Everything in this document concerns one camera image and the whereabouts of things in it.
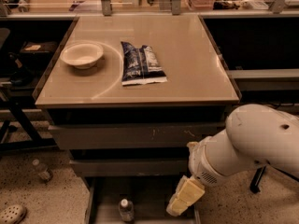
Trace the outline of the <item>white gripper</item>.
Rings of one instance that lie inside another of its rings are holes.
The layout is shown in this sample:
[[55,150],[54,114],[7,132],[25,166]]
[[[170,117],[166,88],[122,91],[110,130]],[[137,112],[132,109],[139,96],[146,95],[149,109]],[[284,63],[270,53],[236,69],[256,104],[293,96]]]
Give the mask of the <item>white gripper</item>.
[[227,176],[219,173],[208,161],[206,148],[210,140],[211,136],[208,136],[200,142],[192,141],[187,144],[189,149],[188,168],[192,177],[184,175],[179,180],[176,194],[171,197],[166,207],[166,212],[169,215],[178,217],[188,209],[188,206],[196,203],[205,194],[203,185],[216,187],[228,180]]

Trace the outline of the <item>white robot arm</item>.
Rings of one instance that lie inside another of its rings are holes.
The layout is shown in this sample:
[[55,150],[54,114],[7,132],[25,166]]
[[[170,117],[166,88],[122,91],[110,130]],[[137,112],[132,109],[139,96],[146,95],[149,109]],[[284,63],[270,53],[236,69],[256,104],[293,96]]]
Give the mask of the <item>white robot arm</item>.
[[226,119],[225,129],[187,144],[190,176],[183,176],[166,212],[181,215],[231,175],[270,165],[299,177],[299,119],[265,105],[242,105]]

